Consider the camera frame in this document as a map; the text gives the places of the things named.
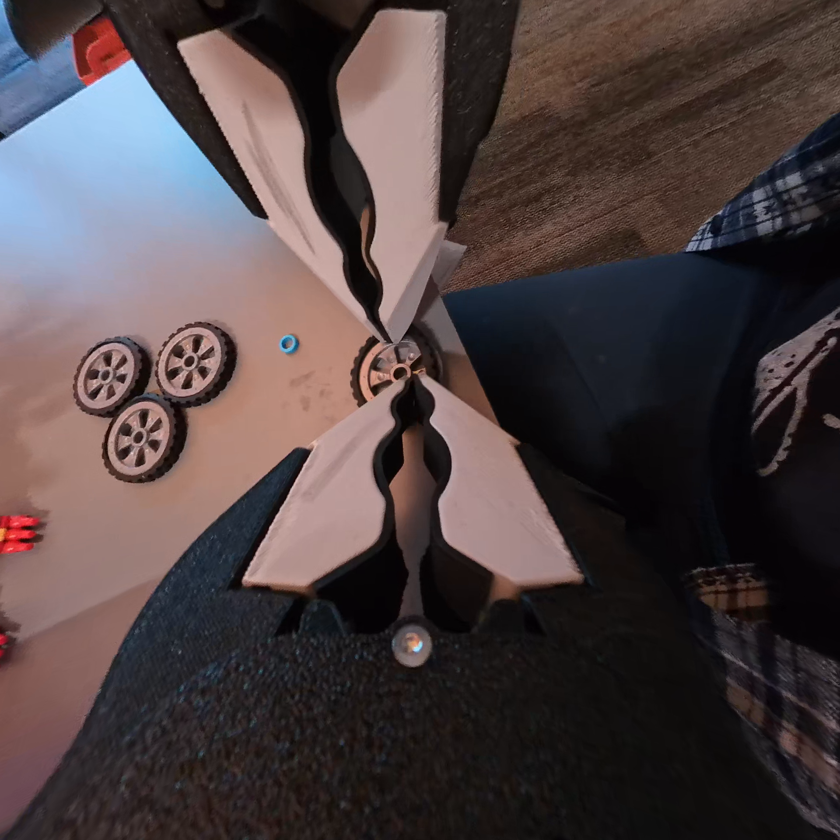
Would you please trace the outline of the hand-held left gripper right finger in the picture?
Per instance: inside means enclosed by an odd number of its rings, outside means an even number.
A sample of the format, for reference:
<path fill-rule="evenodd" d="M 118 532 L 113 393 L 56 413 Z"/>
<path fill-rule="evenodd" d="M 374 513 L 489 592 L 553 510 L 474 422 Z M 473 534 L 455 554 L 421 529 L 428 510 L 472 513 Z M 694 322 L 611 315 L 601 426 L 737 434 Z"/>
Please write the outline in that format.
<path fill-rule="evenodd" d="M 426 617 L 443 631 L 471 632 L 494 601 L 582 585 L 518 441 L 431 379 L 415 381 L 415 401 L 435 482 L 419 571 Z"/>

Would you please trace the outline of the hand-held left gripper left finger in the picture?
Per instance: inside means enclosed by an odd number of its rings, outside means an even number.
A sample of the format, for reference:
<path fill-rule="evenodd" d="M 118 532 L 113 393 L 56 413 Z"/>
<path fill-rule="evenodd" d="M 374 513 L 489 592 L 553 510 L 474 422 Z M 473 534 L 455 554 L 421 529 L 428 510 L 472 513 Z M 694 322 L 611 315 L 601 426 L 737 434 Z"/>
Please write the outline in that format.
<path fill-rule="evenodd" d="M 394 624 L 408 572 L 390 484 L 403 467 L 411 388 L 387 387 L 309 446 L 244 587 L 330 602 L 355 632 Z"/>

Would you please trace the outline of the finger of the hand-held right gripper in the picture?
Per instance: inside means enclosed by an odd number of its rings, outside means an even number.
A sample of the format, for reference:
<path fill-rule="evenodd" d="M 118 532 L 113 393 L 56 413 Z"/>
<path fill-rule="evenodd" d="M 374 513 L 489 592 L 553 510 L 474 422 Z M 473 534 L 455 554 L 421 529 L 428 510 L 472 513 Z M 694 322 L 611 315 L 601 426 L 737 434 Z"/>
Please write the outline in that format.
<path fill-rule="evenodd" d="M 270 228 L 370 331 L 386 339 L 376 316 L 351 290 L 346 248 L 317 208 L 312 142 L 288 83 L 221 29 L 177 43 Z"/>
<path fill-rule="evenodd" d="M 447 229 L 439 214 L 445 36 L 442 10 L 383 8 L 337 76 L 343 131 L 372 191 L 377 313 L 393 341 L 417 315 Z"/>

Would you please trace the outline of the grey toy wheel black tyre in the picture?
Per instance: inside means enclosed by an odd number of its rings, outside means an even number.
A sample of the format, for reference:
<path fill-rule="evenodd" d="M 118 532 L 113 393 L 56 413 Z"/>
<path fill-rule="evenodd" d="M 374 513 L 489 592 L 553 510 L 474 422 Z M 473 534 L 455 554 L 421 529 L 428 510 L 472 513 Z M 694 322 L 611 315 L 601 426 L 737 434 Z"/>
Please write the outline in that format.
<path fill-rule="evenodd" d="M 188 323 L 164 342 L 154 363 L 162 395 L 187 408 L 210 403 L 235 372 L 237 347 L 230 335 L 210 322 Z"/>
<path fill-rule="evenodd" d="M 353 361 L 351 391 L 358 406 L 363 406 L 393 384 L 401 384 L 417 375 L 440 381 L 443 372 L 442 356 L 424 331 L 411 328 L 395 343 L 371 336 L 361 345 Z"/>
<path fill-rule="evenodd" d="M 109 338 L 81 358 L 72 394 L 84 414 L 111 418 L 144 393 L 150 378 L 151 359 L 145 348 L 127 337 Z"/>
<path fill-rule="evenodd" d="M 168 473 L 186 443 L 184 411 L 162 395 L 143 394 L 112 418 L 101 447 L 103 464 L 115 479 L 149 483 Z"/>

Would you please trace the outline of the person's dark trousers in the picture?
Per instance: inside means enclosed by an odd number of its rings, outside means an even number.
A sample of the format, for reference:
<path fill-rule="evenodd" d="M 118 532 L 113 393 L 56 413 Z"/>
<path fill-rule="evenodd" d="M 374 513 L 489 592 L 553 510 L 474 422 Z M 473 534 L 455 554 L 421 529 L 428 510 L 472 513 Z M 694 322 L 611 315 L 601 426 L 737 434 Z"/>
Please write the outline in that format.
<path fill-rule="evenodd" d="M 499 424 L 608 498 L 672 580 L 741 562 L 760 352 L 795 297 L 764 266 L 676 254 L 450 292 Z"/>

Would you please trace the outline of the red plastic object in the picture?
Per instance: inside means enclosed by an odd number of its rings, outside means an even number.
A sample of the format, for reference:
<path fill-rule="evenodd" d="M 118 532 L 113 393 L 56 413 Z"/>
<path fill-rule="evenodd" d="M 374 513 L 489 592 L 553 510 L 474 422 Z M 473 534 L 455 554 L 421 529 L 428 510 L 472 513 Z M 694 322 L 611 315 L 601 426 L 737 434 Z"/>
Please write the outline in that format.
<path fill-rule="evenodd" d="M 100 14 L 71 37 L 77 75 L 89 87 L 132 59 L 110 17 Z"/>

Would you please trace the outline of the colourful construction toy figure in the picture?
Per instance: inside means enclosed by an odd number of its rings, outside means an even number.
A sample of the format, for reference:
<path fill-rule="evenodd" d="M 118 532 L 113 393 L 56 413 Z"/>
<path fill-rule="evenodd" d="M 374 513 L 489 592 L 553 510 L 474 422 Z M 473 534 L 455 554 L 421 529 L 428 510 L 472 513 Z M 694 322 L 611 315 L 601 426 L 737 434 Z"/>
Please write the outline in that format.
<path fill-rule="evenodd" d="M 1 561 L 4 563 L 15 556 L 27 554 L 36 548 L 40 540 L 38 517 L 27 515 L 2 515 L 1 517 Z M 16 625 L 7 617 L 5 607 L 1 605 L 1 659 L 8 658 L 14 644 Z"/>

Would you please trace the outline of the person's dark printed t-shirt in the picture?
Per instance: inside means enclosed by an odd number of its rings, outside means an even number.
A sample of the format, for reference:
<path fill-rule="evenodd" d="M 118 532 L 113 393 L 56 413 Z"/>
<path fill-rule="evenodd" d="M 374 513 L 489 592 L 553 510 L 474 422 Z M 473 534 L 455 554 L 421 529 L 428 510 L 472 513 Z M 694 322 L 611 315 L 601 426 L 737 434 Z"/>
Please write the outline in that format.
<path fill-rule="evenodd" d="M 770 521 L 784 620 L 838 654 L 838 307 L 764 355 L 755 375 L 752 458 Z"/>

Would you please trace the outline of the person's plaid shirt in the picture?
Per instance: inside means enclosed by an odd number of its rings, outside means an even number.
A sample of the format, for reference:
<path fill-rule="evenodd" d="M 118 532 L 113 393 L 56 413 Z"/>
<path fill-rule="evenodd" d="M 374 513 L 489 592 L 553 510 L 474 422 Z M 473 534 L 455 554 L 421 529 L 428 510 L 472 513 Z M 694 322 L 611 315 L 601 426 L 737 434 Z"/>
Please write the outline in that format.
<path fill-rule="evenodd" d="M 781 244 L 814 245 L 838 230 L 839 115 L 835 114 L 757 175 L 699 227 L 686 253 Z M 753 428 L 793 400 L 762 477 L 781 476 L 795 437 L 804 442 L 805 409 L 815 403 L 819 365 L 838 350 L 838 307 L 764 354 L 754 376 Z M 783 637 L 768 618 L 751 617 L 747 595 L 770 593 L 755 563 L 689 574 L 703 602 L 700 641 L 724 668 L 730 706 L 748 741 L 798 813 L 838 838 L 838 660 Z"/>

